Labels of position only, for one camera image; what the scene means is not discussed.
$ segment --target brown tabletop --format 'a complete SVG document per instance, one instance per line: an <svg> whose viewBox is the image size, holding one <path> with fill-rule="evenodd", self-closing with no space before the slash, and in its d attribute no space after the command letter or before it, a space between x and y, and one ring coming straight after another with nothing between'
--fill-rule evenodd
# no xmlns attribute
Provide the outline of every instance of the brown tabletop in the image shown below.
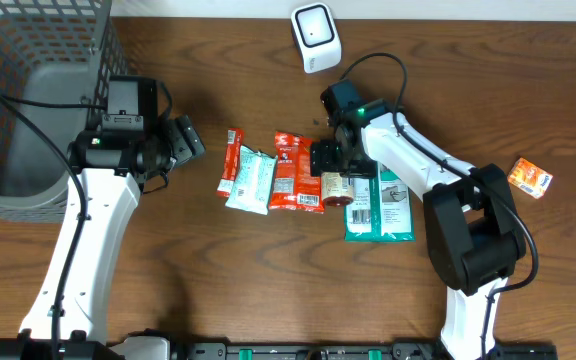
<svg viewBox="0 0 576 360"><path fill-rule="evenodd" d="M421 202L417 241L344 242L342 212L224 207L215 195L226 129L274 154L277 130L331 136L319 94L374 51L408 64L408 120L475 165L510 170L519 156L554 175L545 197L513 188L541 268L502 296L495 334L552 341L576 358L576 24L339 21L342 64L303 72L288 20L115 19L125 53L165 81L207 153L143 196L126 230L109 303L110 340L144 328L233 342L390 342L434 338L446 287L428 260ZM393 100L401 71L371 59L351 78L367 99ZM59 225L0 221L0 337L16 335L52 255ZM511 282L522 279L529 258Z"/></svg>

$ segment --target green clip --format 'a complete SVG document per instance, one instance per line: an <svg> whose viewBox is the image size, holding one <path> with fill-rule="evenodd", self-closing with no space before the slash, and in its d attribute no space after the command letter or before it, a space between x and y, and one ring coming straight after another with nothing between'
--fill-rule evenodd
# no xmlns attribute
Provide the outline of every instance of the green clip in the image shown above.
<svg viewBox="0 0 576 360"><path fill-rule="evenodd" d="M381 360L380 350L370 350L368 351L368 360Z"/></svg>
<svg viewBox="0 0 576 360"><path fill-rule="evenodd" d="M252 350L239 350L239 360L252 360Z"/></svg>

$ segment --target basket bottom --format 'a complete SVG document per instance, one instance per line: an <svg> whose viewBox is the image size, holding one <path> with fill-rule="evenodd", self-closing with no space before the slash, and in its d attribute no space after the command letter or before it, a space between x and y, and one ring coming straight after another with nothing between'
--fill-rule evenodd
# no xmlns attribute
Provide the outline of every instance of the basket bottom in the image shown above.
<svg viewBox="0 0 576 360"><path fill-rule="evenodd" d="M78 104L91 98L87 63L47 64L30 75L23 98L53 104ZM68 144L86 124L88 109L45 109L22 105L20 111L66 154ZM0 184L1 196L32 196L53 186L64 174L63 165L52 151L22 122L16 121Z"/></svg>

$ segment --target teal package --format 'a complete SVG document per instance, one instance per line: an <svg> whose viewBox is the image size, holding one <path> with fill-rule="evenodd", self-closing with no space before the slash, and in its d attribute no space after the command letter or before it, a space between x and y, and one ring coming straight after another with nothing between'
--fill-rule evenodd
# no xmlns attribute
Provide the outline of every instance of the teal package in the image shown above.
<svg viewBox="0 0 576 360"><path fill-rule="evenodd" d="M355 200L346 206L346 241L415 241L410 191L399 177L378 164L377 177L355 179Z"/></svg>

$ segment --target wire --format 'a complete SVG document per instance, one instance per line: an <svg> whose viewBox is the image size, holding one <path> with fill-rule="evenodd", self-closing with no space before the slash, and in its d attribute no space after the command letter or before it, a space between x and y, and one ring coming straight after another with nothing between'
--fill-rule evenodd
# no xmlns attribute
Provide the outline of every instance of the wire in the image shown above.
<svg viewBox="0 0 576 360"><path fill-rule="evenodd" d="M32 130L37 137L39 137L52 152L57 156L59 161L64 165L66 172L70 175L75 188L77 189L77 194L79 195L80 210L77 216L77 226L75 228L75 233L70 243L70 248L68 249L68 254L66 255L66 260L64 261L64 267L59 276L59 282L57 283L57 290L55 292L55 302L52 308L52 328L51 328L51 351L53 360L59 359L59 321L61 318L62 311L62 297L64 294L64 289L66 287L66 280L68 279L68 273L70 272L70 267L72 265L73 258L75 257L75 251L77 250L77 244L79 243L79 238L81 237L81 232L84 227L84 222L88 218L88 202L86 200L86 194L81 186L81 182L77 178L77 175L72 171L68 159L59 150L57 145L50 140L46 134L44 134L35 124L32 123L24 114L15 109L12 104L8 102L7 96L0 95L0 103L11 113L15 114L17 119L21 120L30 130Z"/></svg>
<svg viewBox="0 0 576 360"><path fill-rule="evenodd" d="M486 353L487 353L486 352L486 334L488 332L488 323L490 322L490 312L492 309L492 304L495 302L495 295L500 294L502 292L506 292L506 291L521 289L522 287L525 287L528 284L530 284L535 279L535 277L537 276L537 271L539 270L539 254L537 253L537 246L535 245L535 241L532 237L532 234L530 233L530 230L528 230L528 227L526 226L526 224L523 222L523 220L521 220L519 215L517 215L517 212L515 210L513 210L506 203L506 201L504 201L504 199L502 199L501 196L499 194L497 194L497 192L490 189L486 185L480 183L479 181L473 179L472 177L470 177L470 176L462 173L461 171L455 169L450 164L448 164L448 161L446 159L443 159L443 160L439 159L435 154L433 154L428 149L424 148L419 143L417 143L408 134L408 132L403 128L403 126L401 126L401 124L399 124L399 120L397 119L397 113L399 112L399 107L401 106L401 100L403 98L404 91L406 90L406 84L408 83L408 69L406 68L406 65L404 65L403 61L401 61L401 59L399 59L397 56L395 56L393 54L389 54L389 53L368 54L366 56L361 57L360 59L355 61L352 65L350 65L350 67L348 67L348 69L346 69L346 71L343 73L343 75L341 75L341 78L339 80L343 80L350 73L350 71L352 71L352 69L355 66L357 66L359 63L361 63L362 61L369 59L371 57L377 57L377 56L387 57L387 58L391 58L391 59L395 60L397 63L399 63L399 65L401 66L401 70L403 72L403 81L402 81L402 85L401 85L401 90L399 91L399 96L397 96L397 100L395 102L394 109L391 109L393 114L394 114L393 124L395 125L395 128L397 129L397 133L399 133L401 136L403 136L404 139L406 139L406 141L408 141L410 144L412 144L412 146L414 146L417 150L421 151L424 155L426 155L432 161L439 164L442 168L444 168L444 169L450 171L451 173L457 175L462 180L468 182L470 185L478 188L483 194L490 197L493 201L497 202L497 204L500 205L502 207L502 209L504 209L504 211L506 211L508 213L508 215L510 215L510 217L512 217L514 222L521 229L521 231L524 235L524 239L526 240L526 243L528 244L528 247L530 248L530 255L532 258L532 267L530 269L530 273L528 274L528 276L524 280L522 280L516 284L507 285L507 286L503 286L503 287L496 288L496 289L491 289L490 293L488 294L487 304L486 304L486 313L484 315L484 326L483 326L482 335L481 335L481 359L484 360L484 359L486 359Z"/></svg>
<svg viewBox="0 0 576 360"><path fill-rule="evenodd" d="M37 101L30 101L24 99L14 98L8 95L0 95L0 98L10 101L16 102L19 104L36 106L36 107L43 107L48 109L98 109L98 110L106 110L105 105L92 105L92 104L47 104L41 103Z"/></svg>

